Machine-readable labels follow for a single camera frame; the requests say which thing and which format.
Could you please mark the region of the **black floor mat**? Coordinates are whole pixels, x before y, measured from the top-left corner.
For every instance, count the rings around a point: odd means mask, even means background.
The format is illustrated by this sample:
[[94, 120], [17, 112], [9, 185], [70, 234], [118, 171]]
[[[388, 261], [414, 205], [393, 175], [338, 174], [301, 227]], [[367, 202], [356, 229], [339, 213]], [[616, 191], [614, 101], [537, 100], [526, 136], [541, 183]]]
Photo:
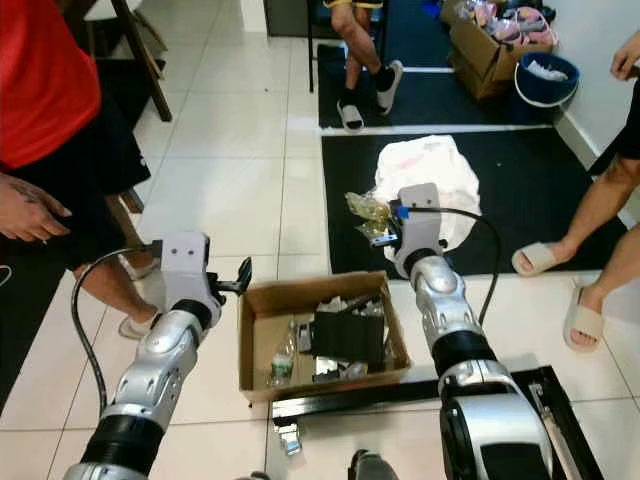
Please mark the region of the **black floor mat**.
[[390, 114], [381, 114], [375, 104], [372, 82], [362, 74], [358, 84], [356, 105], [364, 119], [364, 127], [392, 125], [445, 124], [549, 124], [524, 109], [524, 101], [513, 93], [503, 93], [488, 100], [476, 100], [454, 77], [447, 56], [451, 50], [445, 27], [425, 9], [425, 0], [389, 1], [389, 59], [404, 64], [404, 77], [399, 84], [396, 105]]
[[[378, 155], [399, 134], [353, 134], [323, 138], [323, 172], [328, 215], [329, 259], [334, 273], [396, 268], [357, 232], [361, 220], [347, 209], [347, 192], [374, 186]], [[570, 227], [573, 212], [593, 179], [570, 148], [550, 128], [477, 132], [454, 142], [479, 178], [480, 210], [497, 227], [503, 273], [509, 257], [525, 244], [557, 241]]]

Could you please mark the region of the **dark wooden stand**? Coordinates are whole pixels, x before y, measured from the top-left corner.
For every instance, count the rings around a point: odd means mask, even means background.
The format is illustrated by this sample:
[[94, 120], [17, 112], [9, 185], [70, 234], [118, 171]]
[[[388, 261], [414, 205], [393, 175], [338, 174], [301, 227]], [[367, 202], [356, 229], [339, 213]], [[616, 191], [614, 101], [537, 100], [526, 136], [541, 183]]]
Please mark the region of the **dark wooden stand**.
[[[105, 14], [95, 14], [93, 9], [101, 3], [102, 0], [55, 0], [60, 6], [63, 17], [67, 20], [70, 32], [76, 38], [76, 42], [82, 50], [88, 55], [96, 55], [95, 28], [91, 26], [96, 20], [108, 19]], [[161, 122], [173, 122], [174, 115], [170, 108], [169, 101], [166, 100], [163, 88], [160, 86], [160, 79], [163, 78], [163, 70], [156, 63], [154, 55], [146, 49], [138, 27], [138, 15], [134, 13], [137, 6], [142, 0], [105, 0], [111, 6], [111, 13], [118, 19], [120, 28], [122, 28], [125, 41], [128, 42], [129, 50], [132, 52], [134, 63], [138, 65], [138, 69], [142, 77], [148, 82], [150, 88], [150, 97], [154, 104], [157, 115]]]

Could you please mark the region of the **black folded item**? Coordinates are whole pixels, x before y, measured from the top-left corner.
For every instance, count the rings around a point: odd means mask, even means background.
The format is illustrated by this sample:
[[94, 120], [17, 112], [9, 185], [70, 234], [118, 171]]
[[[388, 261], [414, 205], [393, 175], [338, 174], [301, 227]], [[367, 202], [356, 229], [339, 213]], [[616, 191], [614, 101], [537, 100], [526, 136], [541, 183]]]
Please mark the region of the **black folded item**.
[[308, 343], [300, 347], [312, 356], [381, 365], [387, 360], [387, 320], [352, 312], [316, 312], [307, 324]]

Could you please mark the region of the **clear plastic bottle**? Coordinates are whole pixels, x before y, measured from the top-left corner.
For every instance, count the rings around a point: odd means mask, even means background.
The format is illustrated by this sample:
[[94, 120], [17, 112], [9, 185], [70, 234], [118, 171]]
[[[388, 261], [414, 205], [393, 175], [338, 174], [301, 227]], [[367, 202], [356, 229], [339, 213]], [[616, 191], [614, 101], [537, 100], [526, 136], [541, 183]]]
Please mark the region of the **clear plastic bottle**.
[[270, 361], [269, 387], [289, 387], [294, 383], [294, 366], [298, 358], [298, 326], [296, 320], [289, 321], [282, 342], [276, 347]]

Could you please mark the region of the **person in red shirt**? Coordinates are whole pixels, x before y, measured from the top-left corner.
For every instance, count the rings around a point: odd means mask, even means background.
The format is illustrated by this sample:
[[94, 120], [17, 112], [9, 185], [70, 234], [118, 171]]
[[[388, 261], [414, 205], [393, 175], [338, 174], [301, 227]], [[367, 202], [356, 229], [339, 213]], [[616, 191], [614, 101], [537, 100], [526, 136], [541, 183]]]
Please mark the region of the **person in red shirt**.
[[134, 282], [156, 260], [120, 196], [150, 172], [56, 0], [0, 0], [0, 163], [3, 255], [55, 253], [143, 337], [159, 311]]

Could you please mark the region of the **cardboard box with pink goods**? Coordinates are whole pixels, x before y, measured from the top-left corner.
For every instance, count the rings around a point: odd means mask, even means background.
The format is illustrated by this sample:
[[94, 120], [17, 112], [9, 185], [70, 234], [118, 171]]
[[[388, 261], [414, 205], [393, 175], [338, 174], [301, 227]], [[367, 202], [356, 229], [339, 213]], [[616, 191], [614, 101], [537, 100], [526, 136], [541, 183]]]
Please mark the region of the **cardboard box with pink goods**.
[[440, 19], [449, 27], [454, 74], [477, 100], [511, 90], [522, 56], [558, 46], [547, 19], [530, 6], [504, 17], [498, 0], [445, 0]]

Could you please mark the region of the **person in beige slippers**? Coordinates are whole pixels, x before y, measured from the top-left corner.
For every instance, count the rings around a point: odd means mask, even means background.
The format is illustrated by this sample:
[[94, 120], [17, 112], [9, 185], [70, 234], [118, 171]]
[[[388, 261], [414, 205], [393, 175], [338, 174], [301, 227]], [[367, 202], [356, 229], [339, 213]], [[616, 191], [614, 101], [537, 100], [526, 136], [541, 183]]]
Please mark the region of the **person in beige slippers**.
[[[598, 174], [582, 197], [567, 233], [557, 242], [526, 244], [513, 253], [517, 274], [532, 276], [571, 260], [585, 239], [616, 218], [628, 197], [640, 188], [640, 29], [627, 38], [611, 61], [618, 81], [634, 82], [625, 124], [596, 160]], [[614, 246], [611, 259], [593, 283], [577, 288], [576, 303], [564, 324], [564, 339], [573, 351], [590, 353], [603, 339], [603, 306], [608, 294], [640, 276], [640, 223]]]

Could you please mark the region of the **seated person black socks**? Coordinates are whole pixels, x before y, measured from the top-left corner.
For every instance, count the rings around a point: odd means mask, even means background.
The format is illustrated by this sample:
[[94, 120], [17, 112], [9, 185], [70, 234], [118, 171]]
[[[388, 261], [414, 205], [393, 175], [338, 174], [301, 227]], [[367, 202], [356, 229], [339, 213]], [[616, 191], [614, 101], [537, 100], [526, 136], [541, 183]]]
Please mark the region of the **seated person black socks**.
[[401, 61], [384, 63], [372, 41], [372, 13], [383, 9], [385, 0], [323, 0], [330, 12], [330, 23], [346, 42], [346, 77], [337, 100], [337, 110], [347, 131], [364, 127], [364, 116], [356, 106], [358, 81], [362, 70], [369, 72], [381, 113], [389, 114], [401, 86]]

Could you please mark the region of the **clear crinkled wrapper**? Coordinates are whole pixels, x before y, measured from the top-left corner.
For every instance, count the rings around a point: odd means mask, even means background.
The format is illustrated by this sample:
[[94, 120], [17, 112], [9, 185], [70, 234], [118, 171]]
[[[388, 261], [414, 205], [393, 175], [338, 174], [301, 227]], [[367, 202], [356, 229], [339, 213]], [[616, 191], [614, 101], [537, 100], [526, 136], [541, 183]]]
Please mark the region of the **clear crinkled wrapper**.
[[348, 192], [344, 195], [346, 198], [347, 209], [362, 219], [362, 223], [355, 228], [361, 233], [367, 241], [372, 236], [372, 225], [375, 223], [383, 223], [383, 221], [396, 221], [396, 209], [376, 200], [371, 195], [357, 195], [357, 193]]

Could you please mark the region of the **black metal dolly frame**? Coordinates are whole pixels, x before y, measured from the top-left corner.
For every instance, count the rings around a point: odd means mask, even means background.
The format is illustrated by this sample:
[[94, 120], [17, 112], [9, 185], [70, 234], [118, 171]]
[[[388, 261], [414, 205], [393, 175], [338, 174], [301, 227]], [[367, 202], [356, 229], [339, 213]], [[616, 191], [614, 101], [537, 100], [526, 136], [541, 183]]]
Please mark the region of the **black metal dolly frame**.
[[[559, 449], [553, 454], [557, 462], [550, 470], [554, 480], [604, 480], [602, 468], [596, 462], [588, 439], [582, 433], [570, 398], [550, 366], [512, 372], [515, 384], [536, 407], [539, 419], [549, 424]], [[303, 417], [389, 407], [393, 404], [412, 404], [436, 401], [439, 398], [435, 381], [410, 381], [384, 387], [360, 387], [334, 393], [293, 394], [270, 403], [270, 420], [289, 454], [301, 452], [300, 439], [289, 431], [296, 428]]]

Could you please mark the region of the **open cardboard trash box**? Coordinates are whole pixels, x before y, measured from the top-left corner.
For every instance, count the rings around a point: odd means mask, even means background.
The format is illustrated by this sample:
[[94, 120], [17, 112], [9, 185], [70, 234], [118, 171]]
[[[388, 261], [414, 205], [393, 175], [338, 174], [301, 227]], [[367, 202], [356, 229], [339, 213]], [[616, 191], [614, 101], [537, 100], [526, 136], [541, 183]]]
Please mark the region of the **open cardboard trash box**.
[[[270, 361], [285, 339], [289, 320], [310, 315], [321, 303], [334, 297], [379, 294], [387, 315], [387, 361], [383, 370], [371, 370], [352, 379], [314, 381], [315, 361], [297, 358], [292, 379], [273, 387], [269, 384]], [[339, 392], [398, 383], [410, 371], [413, 360], [404, 344], [401, 320], [390, 301], [388, 276], [383, 271], [311, 276], [291, 282], [251, 285], [239, 298], [238, 389], [251, 403], [275, 401], [293, 394]]]

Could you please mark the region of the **dark robot foot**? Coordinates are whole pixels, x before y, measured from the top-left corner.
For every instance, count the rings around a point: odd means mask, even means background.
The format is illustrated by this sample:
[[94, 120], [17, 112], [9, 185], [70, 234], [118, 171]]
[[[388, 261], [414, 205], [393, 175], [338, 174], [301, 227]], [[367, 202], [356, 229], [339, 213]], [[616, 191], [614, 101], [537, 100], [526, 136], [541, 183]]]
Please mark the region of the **dark robot foot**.
[[347, 468], [347, 480], [399, 480], [396, 471], [379, 453], [356, 451]]

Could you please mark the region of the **blue bucket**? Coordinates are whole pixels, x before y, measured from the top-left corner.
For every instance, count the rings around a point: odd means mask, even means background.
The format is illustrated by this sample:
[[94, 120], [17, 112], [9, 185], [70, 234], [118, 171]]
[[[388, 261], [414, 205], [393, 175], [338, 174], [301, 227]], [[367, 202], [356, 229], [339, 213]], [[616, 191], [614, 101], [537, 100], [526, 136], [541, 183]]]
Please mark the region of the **blue bucket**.
[[579, 87], [580, 70], [553, 52], [526, 52], [515, 68], [515, 90], [535, 108], [558, 108]]

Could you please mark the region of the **white rubbish bag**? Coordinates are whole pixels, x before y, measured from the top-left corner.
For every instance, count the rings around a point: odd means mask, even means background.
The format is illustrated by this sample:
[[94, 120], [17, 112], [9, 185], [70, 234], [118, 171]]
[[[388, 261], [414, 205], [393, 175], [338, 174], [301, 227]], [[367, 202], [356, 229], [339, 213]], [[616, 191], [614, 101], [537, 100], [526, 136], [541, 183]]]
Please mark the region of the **white rubbish bag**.
[[404, 187], [433, 183], [444, 209], [481, 211], [479, 178], [451, 136], [389, 143], [378, 155], [372, 179], [367, 197], [380, 204], [389, 204]]

